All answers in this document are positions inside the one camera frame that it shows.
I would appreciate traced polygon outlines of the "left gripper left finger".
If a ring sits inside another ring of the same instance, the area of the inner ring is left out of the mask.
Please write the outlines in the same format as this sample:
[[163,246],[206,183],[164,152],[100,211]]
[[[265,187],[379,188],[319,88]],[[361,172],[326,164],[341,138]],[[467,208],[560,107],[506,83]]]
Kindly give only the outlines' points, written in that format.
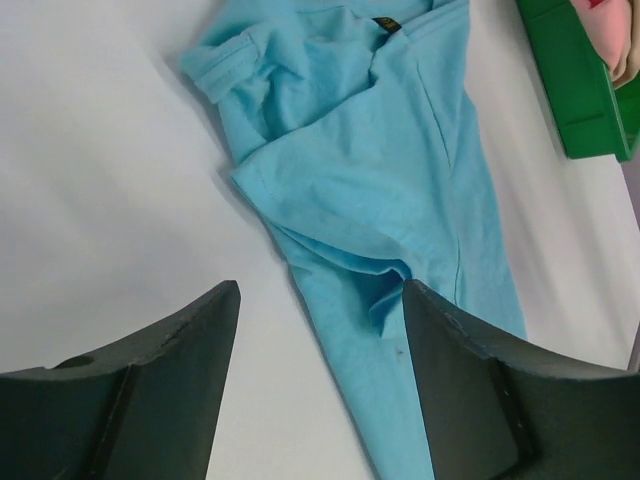
[[5,479],[203,479],[236,335],[225,281],[53,368],[1,377]]

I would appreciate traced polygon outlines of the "teal polo shirt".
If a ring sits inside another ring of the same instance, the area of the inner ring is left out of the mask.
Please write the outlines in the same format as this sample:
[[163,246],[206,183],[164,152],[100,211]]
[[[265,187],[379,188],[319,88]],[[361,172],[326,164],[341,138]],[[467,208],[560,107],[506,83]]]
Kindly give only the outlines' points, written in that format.
[[228,1],[181,59],[382,479],[433,477],[404,283],[526,333],[464,86],[469,33],[465,1]]

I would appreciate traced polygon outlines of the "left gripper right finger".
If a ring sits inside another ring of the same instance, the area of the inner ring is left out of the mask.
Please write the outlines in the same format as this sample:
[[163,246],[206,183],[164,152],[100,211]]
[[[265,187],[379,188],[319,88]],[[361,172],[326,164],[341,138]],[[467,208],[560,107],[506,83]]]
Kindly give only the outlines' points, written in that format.
[[417,281],[409,352],[439,479],[635,479],[639,377],[554,353]]

